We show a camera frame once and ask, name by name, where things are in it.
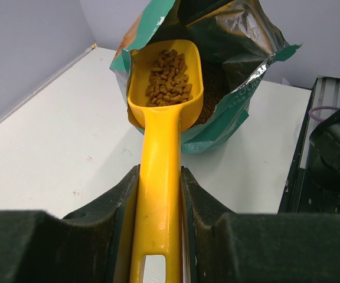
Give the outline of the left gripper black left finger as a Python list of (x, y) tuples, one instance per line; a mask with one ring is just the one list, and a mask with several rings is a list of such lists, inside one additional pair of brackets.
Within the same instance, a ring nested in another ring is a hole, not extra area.
[(0, 282), (128, 282), (138, 179), (134, 166), (61, 219), (0, 210)]

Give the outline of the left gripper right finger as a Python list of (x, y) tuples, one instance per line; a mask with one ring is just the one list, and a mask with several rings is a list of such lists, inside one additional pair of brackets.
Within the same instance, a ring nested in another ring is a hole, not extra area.
[(181, 169), (186, 282), (340, 282), (340, 215), (238, 214)]

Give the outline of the yellow plastic scoop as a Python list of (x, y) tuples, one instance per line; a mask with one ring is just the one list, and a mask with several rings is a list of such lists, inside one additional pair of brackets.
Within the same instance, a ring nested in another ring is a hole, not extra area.
[[(192, 83), (192, 100), (175, 106), (147, 107), (145, 88), (151, 66), (162, 50), (185, 55)], [(182, 216), (180, 197), (181, 132), (197, 120), (203, 104), (201, 60), (197, 46), (188, 40), (160, 41), (132, 57), (127, 102), (145, 129), (139, 172), (130, 282), (142, 282), (145, 258), (165, 258), (165, 281), (182, 282)]]

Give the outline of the green pet food bag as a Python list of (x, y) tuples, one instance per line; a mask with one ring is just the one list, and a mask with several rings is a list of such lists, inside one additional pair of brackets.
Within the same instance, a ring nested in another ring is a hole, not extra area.
[(272, 24), (259, 1), (150, 1), (123, 37), (110, 65), (122, 94), (132, 50), (162, 41), (192, 41), (201, 57), (204, 105), (181, 135), (184, 153), (225, 143), (249, 115), (250, 100), (274, 62), (297, 50)]

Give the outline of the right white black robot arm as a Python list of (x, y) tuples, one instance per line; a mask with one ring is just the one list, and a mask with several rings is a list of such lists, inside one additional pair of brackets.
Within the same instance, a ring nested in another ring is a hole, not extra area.
[(310, 134), (299, 211), (340, 214), (340, 108)]

